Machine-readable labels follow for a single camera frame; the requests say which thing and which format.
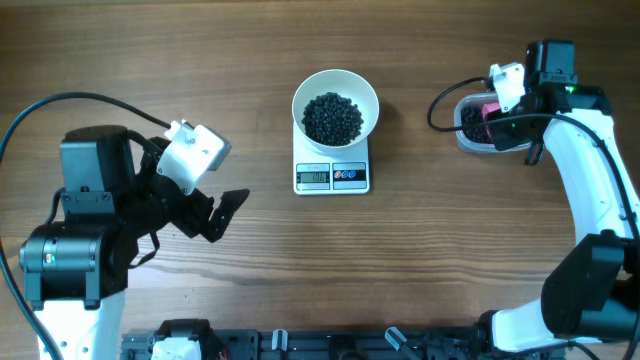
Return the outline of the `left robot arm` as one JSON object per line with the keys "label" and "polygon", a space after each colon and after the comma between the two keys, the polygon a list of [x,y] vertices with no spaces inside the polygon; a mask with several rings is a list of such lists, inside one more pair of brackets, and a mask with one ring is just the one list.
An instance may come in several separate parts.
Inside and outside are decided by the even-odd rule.
{"label": "left robot arm", "polygon": [[230,143],[205,126],[173,122],[147,139],[124,126],[68,132],[60,144],[64,186],[49,218],[23,243],[26,299],[65,359],[114,359],[128,272],[152,259],[138,240],[168,224],[189,238],[222,238],[246,189],[219,200],[197,188]]}

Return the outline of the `pink scoop blue handle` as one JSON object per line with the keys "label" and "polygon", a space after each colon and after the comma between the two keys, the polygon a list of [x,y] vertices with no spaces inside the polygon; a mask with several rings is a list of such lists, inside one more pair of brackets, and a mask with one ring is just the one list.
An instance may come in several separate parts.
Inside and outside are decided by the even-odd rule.
{"label": "pink scoop blue handle", "polygon": [[494,139],[492,135],[492,130],[488,125],[488,123],[494,120],[498,120],[502,116],[502,110],[501,110],[500,104],[498,102],[484,104],[481,108],[481,115],[482,115],[481,123],[483,124],[483,127],[482,127],[483,135],[486,137],[489,143],[493,143]]}

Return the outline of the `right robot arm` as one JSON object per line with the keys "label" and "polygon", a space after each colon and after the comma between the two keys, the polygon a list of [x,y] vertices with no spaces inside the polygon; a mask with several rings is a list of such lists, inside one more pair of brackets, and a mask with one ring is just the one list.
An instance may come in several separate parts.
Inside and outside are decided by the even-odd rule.
{"label": "right robot arm", "polygon": [[598,86],[581,85],[575,45],[532,42],[524,63],[494,65],[500,108],[487,128],[499,151],[548,152],[570,204],[576,245],[544,282],[539,299],[493,314],[494,347],[524,353],[573,341],[639,343],[639,198],[614,139],[612,108]]}

